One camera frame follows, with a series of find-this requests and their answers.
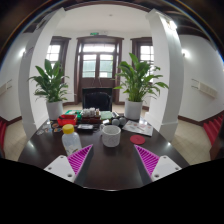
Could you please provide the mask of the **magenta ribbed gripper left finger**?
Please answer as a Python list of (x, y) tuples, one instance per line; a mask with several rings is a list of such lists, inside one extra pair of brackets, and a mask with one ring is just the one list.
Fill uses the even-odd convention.
[(82, 186), (85, 182), (92, 156), (93, 145), (88, 145), (70, 156), (58, 156), (45, 168), (45, 171)]

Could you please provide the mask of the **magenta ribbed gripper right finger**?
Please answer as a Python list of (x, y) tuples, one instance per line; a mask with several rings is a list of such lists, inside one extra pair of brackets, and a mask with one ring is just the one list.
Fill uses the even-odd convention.
[(138, 145), (135, 145), (134, 149), (137, 166), (144, 185), (181, 170), (181, 167), (167, 155), (158, 156)]

